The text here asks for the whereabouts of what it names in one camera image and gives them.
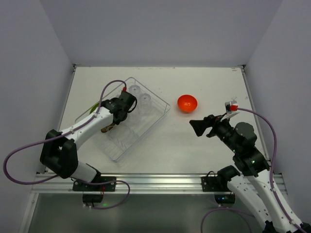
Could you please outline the yellow patterned plate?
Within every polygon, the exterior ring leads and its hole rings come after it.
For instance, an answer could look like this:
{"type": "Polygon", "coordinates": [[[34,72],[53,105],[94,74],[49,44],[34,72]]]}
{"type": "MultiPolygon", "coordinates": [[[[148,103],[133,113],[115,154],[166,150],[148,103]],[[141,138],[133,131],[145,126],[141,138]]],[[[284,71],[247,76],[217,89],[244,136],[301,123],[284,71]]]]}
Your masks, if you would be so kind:
{"type": "Polygon", "coordinates": [[[101,129],[102,133],[107,133],[114,128],[114,125],[109,125],[101,129]]]}

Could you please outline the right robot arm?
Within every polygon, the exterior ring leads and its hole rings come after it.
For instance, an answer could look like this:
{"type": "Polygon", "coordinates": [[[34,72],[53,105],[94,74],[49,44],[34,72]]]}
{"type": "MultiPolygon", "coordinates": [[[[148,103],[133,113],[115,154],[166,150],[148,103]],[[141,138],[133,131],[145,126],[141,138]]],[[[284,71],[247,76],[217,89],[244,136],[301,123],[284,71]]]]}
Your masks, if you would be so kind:
{"type": "Polygon", "coordinates": [[[208,138],[218,137],[233,153],[234,165],[219,170],[214,177],[202,178],[202,189],[228,189],[237,196],[259,222],[265,233],[309,233],[311,226],[292,211],[270,176],[272,167],[256,148],[257,136],[252,125],[239,122],[235,127],[225,115],[209,115],[190,120],[197,136],[206,129],[208,138]]]}

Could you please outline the orange bowl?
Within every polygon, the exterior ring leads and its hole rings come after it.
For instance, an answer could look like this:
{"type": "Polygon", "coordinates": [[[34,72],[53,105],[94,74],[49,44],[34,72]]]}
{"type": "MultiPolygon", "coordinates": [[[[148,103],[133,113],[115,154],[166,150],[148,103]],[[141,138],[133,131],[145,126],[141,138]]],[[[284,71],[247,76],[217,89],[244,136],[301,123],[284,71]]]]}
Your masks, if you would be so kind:
{"type": "Polygon", "coordinates": [[[177,100],[177,107],[184,113],[191,113],[198,106],[197,99],[192,95],[182,95],[177,100]]]}

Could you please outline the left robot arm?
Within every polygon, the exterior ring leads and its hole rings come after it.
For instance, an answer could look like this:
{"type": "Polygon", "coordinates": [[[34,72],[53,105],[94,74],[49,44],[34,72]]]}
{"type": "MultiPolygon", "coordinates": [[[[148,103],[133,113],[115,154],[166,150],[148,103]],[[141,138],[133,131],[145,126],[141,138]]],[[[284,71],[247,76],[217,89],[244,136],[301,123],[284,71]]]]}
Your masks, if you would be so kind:
{"type": "Polygon", "coordinates": [[[98,103],[97,108],[78,123],[58,132],[51,130],[40,156],[40,162],[59,177],[74,178],[87,183],[99,176],[99,171],[79,162],[78,149],[101,129],[119,125],[125,121],[136,105],[137,98],[127,91],[119,97],[98,103]]]}

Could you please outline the green plate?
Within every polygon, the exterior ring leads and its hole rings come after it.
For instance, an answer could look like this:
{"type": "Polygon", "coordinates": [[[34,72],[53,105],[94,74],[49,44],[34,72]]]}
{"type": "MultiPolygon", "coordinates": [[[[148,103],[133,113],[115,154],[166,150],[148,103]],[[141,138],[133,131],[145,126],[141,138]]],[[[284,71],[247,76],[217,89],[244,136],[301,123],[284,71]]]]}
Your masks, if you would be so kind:
{"type": "Polygon", "coordinates": [[[99,103],[94,104],[94,105],[91,107],[89,113],[92,114],[95,110],[97,110],[97,109],[98,109],[98,105],[99,105],[99,103]]]}

